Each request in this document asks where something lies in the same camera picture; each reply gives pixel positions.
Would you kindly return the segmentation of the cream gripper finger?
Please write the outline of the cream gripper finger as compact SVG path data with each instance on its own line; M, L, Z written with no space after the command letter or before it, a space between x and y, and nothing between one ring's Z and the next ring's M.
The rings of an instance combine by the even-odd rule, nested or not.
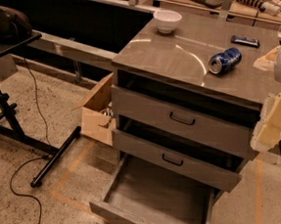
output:
M267 54L264 54L259 59L256 59L254 62L255 68L265 71L274 71L274 63L276 62L276 57L279 49L280 47L276 46L274 49L270 50Z
M281 141L281 93L270 94L264 101L260 118L253 132L251 147L266 152Z

